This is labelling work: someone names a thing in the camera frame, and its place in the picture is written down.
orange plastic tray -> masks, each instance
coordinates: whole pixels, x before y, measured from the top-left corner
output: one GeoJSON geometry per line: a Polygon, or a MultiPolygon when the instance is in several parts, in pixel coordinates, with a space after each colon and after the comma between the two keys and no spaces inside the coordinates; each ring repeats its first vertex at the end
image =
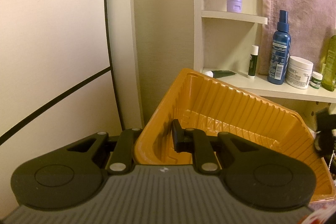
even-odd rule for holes
{"type": "Polygon", "coordinates": [[[333,200],[335,186],[324,160],[313,149],[313,137],[296,112],[237,87],[183,69],[142,131],[134,148],[140,164],[182,165],[191,154],[176,153],[171,122],[216,136],[227,131],[309,165],[317,183],[311,202],[333,200]]]}

gray ribbed panel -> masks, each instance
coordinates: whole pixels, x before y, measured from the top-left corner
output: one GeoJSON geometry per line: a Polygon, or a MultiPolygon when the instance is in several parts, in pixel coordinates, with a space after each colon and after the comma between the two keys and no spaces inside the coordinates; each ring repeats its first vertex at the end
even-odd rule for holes
{"type": "Polygon", "coordinates": [[[58,212],[18,207],[5,224],[297,224],[308,208],[263,212],[235,200],[216,176],[191,165],[137,165],[127,175],[111,176],[88,202],[58,212]]]}

black seam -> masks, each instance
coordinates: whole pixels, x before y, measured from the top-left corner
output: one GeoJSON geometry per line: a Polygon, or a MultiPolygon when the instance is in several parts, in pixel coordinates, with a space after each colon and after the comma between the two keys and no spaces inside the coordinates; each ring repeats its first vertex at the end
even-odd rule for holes
{"type": "Polygon", "coordinates": [[[116,88],[116,84],[115,84],[116,81],[114,79],[114,74],[113,74],[112,55],[111,55],[111,46],[110,46],[110,34],[109,34],[109,22],[108,22],[108,17],[107,17],[107,0],[104,0],[104,8],[105,8],[105,29],[106,29],[107,49],[108,49],[108,52],[109,52],[109,60],[110,60],[110,67],[111,67],[113,90],[114,90],[114,94],[115,94],[115,101],[117,102],[117,110],[118,110],[118,115],[119,115],[119,119],[120,119],[121,129],[125,130],[125,124],[124,124],[123,117],[121,115],[120,103],[119,103],[117,88],[116,88]]]}
{"type": "Polygon", "coordinates": [[[24,126],[26,126],[28,123],[30,123],[32,120],[37,118],[39,115],[41,115],[43,112],[63,100],[65,97],[69,96],[70,94],[74,93],[75,91],[79,90],[86,84],[92,82],[93,80],[97,79],[98,77],[102,76],[103,74],[107,73],[109,70],[111,70],[110,67],[101,70],[100,72],[96,73],[95,75],[90,76],[89,78],[85,79],[84,81],[80,82],[79,84],[71,87],[67,91],[63,92],[62,94],[58,95],[39,109],[35,110],[33,113],[28,115],[26,118],[18,122],[16,125],[14,125],[10,130],[8,130],[5,134],[0,136],[0,145],[2,145],[5,141],[7,141],[10,137],[12,137],[16,132],[18,132],[20,129],[22,129],[24,126]]]}

shelf board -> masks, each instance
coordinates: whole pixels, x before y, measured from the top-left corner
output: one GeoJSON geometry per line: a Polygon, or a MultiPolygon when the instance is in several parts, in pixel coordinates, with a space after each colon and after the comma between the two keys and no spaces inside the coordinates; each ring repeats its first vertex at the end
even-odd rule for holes
{"type": "Polygon", "coordinates": [[[247,73],[238,72],[236,75],[222,77],[219,80],[259,96],[336,103],[336,90],[331,92],[322,87],[316,90],[311,86],[306,90],[300,90],[286,82],[282,85],[274,85],[267,81],[267,75],[256,75],[254,79],[248,79],[247,73]]]}
{"type": "Polygon", "coordinates": [[[202,10],[202,17],[203,18],[231,19],[231,20],[247,21],[247,22],[254,22],[254,23],[260,23],[260,24],[267,25],[267,17],[260,17],[260,16],[255,16],[255,15],[242,14],[242,13],[202,10]]]}

blue spray bottle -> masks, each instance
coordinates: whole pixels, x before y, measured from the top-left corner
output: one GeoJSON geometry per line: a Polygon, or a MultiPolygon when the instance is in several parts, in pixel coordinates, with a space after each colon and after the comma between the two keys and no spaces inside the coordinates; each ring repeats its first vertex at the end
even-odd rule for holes
{"type": "Polygon", "coordinates": [[[273,35],[272,56],[267,77],[269,82],[276,85],[281,85],[285,80],[291,45],[291,36],[288,31],[288,12],[280,10],[277,31],[273,35]]]}

